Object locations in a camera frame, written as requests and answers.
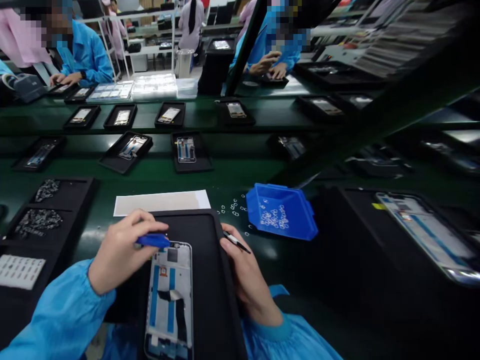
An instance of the pink shirt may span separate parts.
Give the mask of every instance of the pink shirt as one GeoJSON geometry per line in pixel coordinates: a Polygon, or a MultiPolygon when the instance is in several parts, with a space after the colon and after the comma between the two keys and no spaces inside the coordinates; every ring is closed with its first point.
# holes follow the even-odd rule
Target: pink shirt
{"type": "Polygon", "coordinates": [[[195,26],[190,33],[189,19],[190,19],[190,1],[181,10],[180,20],[178,21],[178,28],[181,30],[181,39],[178,42],[179,49],[196,50],[200,41],[200,27],[204,21],[204,4],[200,0],[196,0],[195,7],[195,26]]]}
{"type": "Polygon", "coordinates": [[[52,63],[42,47],[42,29],[34,21],[22,20],[13,9],[0,9],[0,49],[18,68],[52,63]]]}
{"type": "MultiPolygon", "coordinates": [[[[110,17],[117,17],[117,14],[114,13],[111,9],[108,10],[109,13],[108,15],[110,17]]],[[[124,41],[123,38],[124,36],[127,36],[127,32],[125,31],[125,26],[122,24],[122,22],[118,19],[111,18],[111,25],[112,25],[112,34],[111,34],[111,42],[113,43],[113,46],[115,47],[115,54],[118,58],[118,60],[123,60],[124,58],[124,41]]],[[[103,29],[103,33],[105,35],[108,35],[109,32],[107,30],[107,22],[102,21],[101,22],[101,27],[103,29]]]]}
{"type": "Polygon", "coordinates": [[[240,22],[245,24],[243,25],[240,33],[238,34],[238,39],[240,39],[249,28],[250,19],[252,18],[256,4],[257,0],[250,0],[250,2],[243,7],[240,14],[240,22]]]}

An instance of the small metal part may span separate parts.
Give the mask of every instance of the small metal part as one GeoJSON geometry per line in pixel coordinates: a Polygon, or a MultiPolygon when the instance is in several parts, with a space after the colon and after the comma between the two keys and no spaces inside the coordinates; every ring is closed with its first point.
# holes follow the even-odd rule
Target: small metal part
{"type": "Polygon", "coordinates": [[[43,237],[45,232],[42,230],[56,229],[62,221],[55,210],[30,209],[16,226],[15,232],[22,238],[27,238],[29,234],[43,237]]]}
{"type": "Polygon", "coordinates": [[[60,188],[60,181],[47,179],[38,188],[35,195],[35,202],[40,203],[47,198],[52,198],[60,188]]]}

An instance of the blue lab coat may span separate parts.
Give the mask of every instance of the blue lab coat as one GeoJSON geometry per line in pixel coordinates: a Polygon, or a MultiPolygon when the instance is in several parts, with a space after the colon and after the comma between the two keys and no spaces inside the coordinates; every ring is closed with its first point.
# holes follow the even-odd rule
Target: blue lab coat
{"type": "Polygon", "coordinates": [[[89,87],[97,83],[111,83],[114,71],[98,34],[81,22],[72,20],[73,55],[66,41],[57,41],[57,50],[63,60],[62,74],[70,75],[85,71],[86,79],[80,86],[89,87]]]}
{"type": "MultiPolygon", "coordinates": [[[[0,360],[85,358],[84,352],[116,296],[115,290],[102,296],[95,294],[87,277],[91,263],[92,260],[77,262],[46,287],[30,324],[0,352],[0,360]]],[[[279,286],[273,289],[270,291],[274,296],[279,286]]],[[[242,328],[249,359],[342,359],[298,315],[284,314],[279,327],[244,319],[242,328]]],[[[136,359],[136,341],[135,334],[129,334],[125,327],[110,326],[102,359],[136,359]]]]}
{"type": "MultiPolygon", "coordinates": [[[[272,50],[272,45],[275,44],[275,41],[278,37],[279,31],[279,16],[280,12],[284,10],[285,5],[279,6],[269,6],[265,19],[261,24],[260,31],[256,37],[255,44],[251,49],[250,56],[246,64],[247,70],[250,70],[250,67],[254,64],[257,64],[264,55],[268,54],[272,50]]],[[[230,64],[230,69],[232,69],[237,62],[237,58],[244,43],[245,34],[242,35],[238,43],[236,44],[235,57],[230,64]]],[[[307,39],[310,39],[310,30],[301,29],[299,33],[290,35],[290,38],[284,42],[281,46],[281,56],[278,62],[273,64],[276,66],[278,63],[286,63],[287,73],[291,72],[295,64],[300,60],[300,52],[302,48],[307,45],[307,39]]]]}

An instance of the black hair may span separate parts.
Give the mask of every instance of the black hair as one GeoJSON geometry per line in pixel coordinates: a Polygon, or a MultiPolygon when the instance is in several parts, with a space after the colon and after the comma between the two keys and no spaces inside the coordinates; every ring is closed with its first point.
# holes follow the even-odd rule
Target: black hair
{"type": "Polygon", "coordinates": [[[190,0],[190,17],[188,18],[188,30],[189,34],[194,31],[195,28],[195,10],[197,8],[197,0],[190,0]]]}

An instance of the blue tape strip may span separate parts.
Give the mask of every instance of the blue tape strip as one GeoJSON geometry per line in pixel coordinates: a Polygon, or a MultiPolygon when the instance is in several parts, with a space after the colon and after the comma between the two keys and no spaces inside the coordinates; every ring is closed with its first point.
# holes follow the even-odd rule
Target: blue tape strip
{"type": "Polygon", "coordinates": [[[465,263],[461,258],[459,258],[457,255],[455,255],[453,252],[450,251],[448,247],[445,246],[445,244],[435,235],[416,215],[412,215],[411,218],[415,220],[415,222],[420,225],[420,227],[430,236],[435,242],[440,246],[443,251],[447,253],[447,255],[458,265],[464,266],[469,268],[469,265],[465,263]]]}
{"type": "Polygon", "coordinates": [[[157,290],[159,289],[159,272],[160,272],[160,267],[158,265],[155,265],[153,268],[153,286],[151,289],[151,304],[150,304],[150,326],[154,327],[155,326],[155,321],[157,320],[157,298],[159,297],[159,294],[157,293],[157,290]]]}
{"type": "MultiPolygon", "coordinates": [[[[170,290],[175,290],[175,269],[170,268],[170,290]]],[[[175,325],[175,301],[170,301],[168,303],[168,326],[167,331],[171,334],[174,333],[175,325]]]]}

